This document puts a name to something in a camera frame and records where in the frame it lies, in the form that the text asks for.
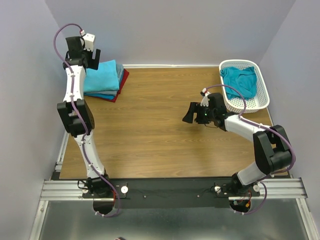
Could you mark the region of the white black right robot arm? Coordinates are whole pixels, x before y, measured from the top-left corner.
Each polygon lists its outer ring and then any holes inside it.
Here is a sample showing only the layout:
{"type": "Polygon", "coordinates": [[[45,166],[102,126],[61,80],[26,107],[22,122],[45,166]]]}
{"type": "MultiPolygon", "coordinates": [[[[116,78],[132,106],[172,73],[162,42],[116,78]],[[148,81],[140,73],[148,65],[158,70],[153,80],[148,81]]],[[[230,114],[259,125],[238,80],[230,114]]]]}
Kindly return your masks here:
{"type": "Polygon", "coordinates": [[[235,133],[253,143],[254,162],[232,175],[226,190],[234,195],[246,191],[253,183],[280,172],[293,162],[293,150],[286,131],[280,125],[266,126],[228,111],[220,93],[204,94],[201,102],[191,102],[182,121],[207,125],[235,133]]]}

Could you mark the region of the bright cyan t-shirt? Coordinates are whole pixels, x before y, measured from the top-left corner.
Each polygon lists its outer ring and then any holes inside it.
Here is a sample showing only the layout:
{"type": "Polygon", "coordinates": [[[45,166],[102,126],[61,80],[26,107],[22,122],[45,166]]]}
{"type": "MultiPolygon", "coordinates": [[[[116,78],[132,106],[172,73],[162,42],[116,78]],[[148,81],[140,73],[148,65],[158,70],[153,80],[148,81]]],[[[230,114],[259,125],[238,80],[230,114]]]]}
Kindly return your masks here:
{"type": "Polygon", "coordinates": [[[88,68],[84,79],[84,93],[117,91],[120,88],[115,60],[100,62],[98,70],[88,68]]]}

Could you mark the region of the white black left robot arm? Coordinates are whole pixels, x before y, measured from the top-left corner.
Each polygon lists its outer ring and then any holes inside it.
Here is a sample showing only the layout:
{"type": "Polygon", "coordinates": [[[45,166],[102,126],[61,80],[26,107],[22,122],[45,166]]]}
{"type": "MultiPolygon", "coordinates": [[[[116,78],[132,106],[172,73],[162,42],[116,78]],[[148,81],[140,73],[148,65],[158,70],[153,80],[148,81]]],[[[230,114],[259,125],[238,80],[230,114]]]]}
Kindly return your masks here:
{"type": "Polygon", "coordinates": [[[66,39],[68,50],[62,66],[67,77],[63,101],[57,111],[63,126],[79,147],[86,169],[86,180],[81,187],[85,195],[107,198],[113,190],[107,183],[109,176],[103,166],[94,141],[95,120],[84,98],[84,82],[87,70],[99,67],[100,50],[93,57],[95,36],[84,34],[66,39]]]}

